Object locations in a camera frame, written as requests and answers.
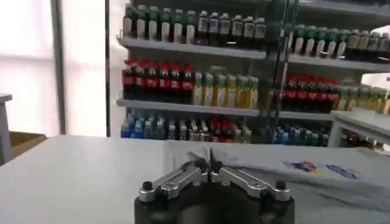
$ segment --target soda bottle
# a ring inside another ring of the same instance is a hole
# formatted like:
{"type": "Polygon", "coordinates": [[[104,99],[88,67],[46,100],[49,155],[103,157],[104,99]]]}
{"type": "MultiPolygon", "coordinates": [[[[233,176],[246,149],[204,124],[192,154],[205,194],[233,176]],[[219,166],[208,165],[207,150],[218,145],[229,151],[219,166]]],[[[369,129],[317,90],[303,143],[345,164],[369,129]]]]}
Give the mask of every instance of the soda bottle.
{"type": "Polygon", "coordinates": [[[232,31],[230,33],[232,41],[235,42],[236,46],[241,46],[241,38],[243,35],[244,24],[242,22],[241,15],[236,15],[232,19],[232,31]]]}
{"type": "Polygon", "coordinates": [[[171,72],[171,100],[175,103],[180,103],[180,96],[182,95],[182,72],[180,71],[180,65],[175,63],[172,65],[171,72]]]}
{"type": "Polygon", "coordinates": [[[161,18],[161,40],[165,42],[170,42],[170,32],[171,32],[171,9],[164,8],[163,16],[161,18]]]}
{"type": "Polygon", "coordinates": [[[266,25],[264,23],[264,18],[258,18],[253,23],[255,24],[255,44],[253,48],[263,50],[265,48],[264,38],[266,35],[266,25]]]}
{"type": "Polygon", "coordinates": [[[136,34],[137,38],[145,39],[146,38],[146,21],[147,21],[147,11],[145,5],[138,6],[138,19],[136,24],[136,34]]]}
{"type": "Polygon", "coordinates": [[[176,10],[174,24],[174,42],[180,44],[183,35],[183,10],[176,10]]]}
{"type": "Polygon", "coordinates": [[[146,86],[147,86],[147,98],[150,100],[156,100],[159,98],[158,96],[158,62],[152,61],[151,66],[149,68],[149,72],[147,73],[147,80],[146,80],[146,86]]]}
{"type": "Polygon", "coordinates": [[[137,30],[137,14],[130,4],[126,4],[126,14],[123,17],[123,37],[134,37],[137,30]]]}
{"type": "Polygon", "coordinates": [[[191,104],[194,91],[194,74],[191,71],[191,65],[186,65],[184,70],[182,103],[191,104]]]}
{"type": "Polygon", "coordinates": [[[208,28],[209,34],[209,45],[217,46],[218,45],[218,27],[219,27],[219,18],[218,13],[213,12],[210,16],[210,23],[208,28]]]}
{"type": "Polygon", "coordinates": [[[145,87],[146,87],[146,75],[144,69],[145,61],[138,61],[136,67],[136,78],[135,78],[135,90],[134,95],[137,99],[145,98],[145,87]]]}
{"type": "Polygon", "coordinates": [[[123,84],[123,97],[125,99],[131,99],[133,97],[134,76],[131,72],[131,66],[135,62],[134,59],[127,59],[124,61],[126,67],[122,70],[122,84],[123,84]]]}
{"type": "Polygon", "coordinates": [[[246,48],[251,48],[253,46],[253,37],[255,35],[255,25],[253,24],[254,18],[248,16],[244,19],[244,34],[243,34],[243,45],[246,48]]]}
{"type": "Polygon", "coordinates": [[[168,63],[161,64],[161,70],[158,77],[158,92],[163,101],[169,102],[169,90],[171,88],[171,80],[169,75],[168,63]]]}
{"type": "Polygon", "coordinates": [[[195,43],[195,11],[187,12],[187,32],[186,32],[186,44],[195,43]]]}
{"type": "Polygon", "coordinates": [[[157,6],[151,6],[150,10],[151,10],[151,17],[149,19],[149,39],[157,41],[158,40],[157,27],[158,27],[158,20],[159,20],[158,8],[157,6]]]}
{"type": "Polygon", "coordinates": [[[229,32],[230,32],[230,19],[229,14],[224,13],[221,17],[219,17],[219,45],[226,46],[229,40],[229,32]]]}
{"type": "Polygon", "coordinates": [[[206,11],[201,11],[199,15],[199,22],[198,22],[198,39],[197,44],[201,45],[207,45],[208,44],[208,38],[207,38],[207,30],[208,30],[208,15],[206,11]]]}

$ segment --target store shelf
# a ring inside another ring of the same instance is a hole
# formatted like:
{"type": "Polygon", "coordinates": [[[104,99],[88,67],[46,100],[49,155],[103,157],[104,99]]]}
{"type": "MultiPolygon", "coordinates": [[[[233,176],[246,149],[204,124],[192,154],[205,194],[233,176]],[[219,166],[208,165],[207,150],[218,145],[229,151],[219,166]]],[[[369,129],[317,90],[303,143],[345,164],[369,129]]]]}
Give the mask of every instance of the store shelf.
{"type": "Polygon", "coordinates": [[[288,61],[291,63],[329,66],[334,68],[359,69],[359,70],[378,71],[378,72],[390,71],[390,64],[375,64],[375,63],[366,63],[360,61],[304,57],[304,56],[293,55],[293,54],[289,56],[288,61]]]}
{"type": "Polygon", "coordinates": [[[333,127],[329,147],[339,145],[343,129],[354,131],[362,136],[390,144],[389,116],[375,114],[374,117],[357,117],[348,111],[332,111],[333,127]]]}
{"type": "Polygon", "coordinates": [[[336,2],[326,0],[310,0],[310,1],[299,1],[299,7],[313,7],[316,9],[339,11],[346,13],[365,14],[373,16],[381,16],[390,18],[390,8],[388,5],[379,7],[377,5],[363,5],[348,2],[336,2]]]}
{"type": "Polygon", "coordinates": [[[150,110],[166,110],[179,112],[193,112],[193,113],[208,113],[208,114],[223,114],[223,115],[237,115],[256,117],[259,114],[258,110],[237,109],[227,107],[205,107],[177,103],[161,103],[141,100],[124,100],[118,99],[116,104],[120,107],[141,108],[150,110]]]}
{"type": "Polygon", "coordinates": [[[231,49],[222,47],[209,47],[192,44],[175,44],[161,41],[149,41],[133,38],[120,38],[118,37],[120,45],[128,49],[156,49],[165,51],[176,51],[176,52],[188,52],[194,54],[208,54],[218,55],[225,57],[235,58],[250,58],[262,60],[266,57],[265,52],[255,50],[244,50],[244,49],[231,49]]]}

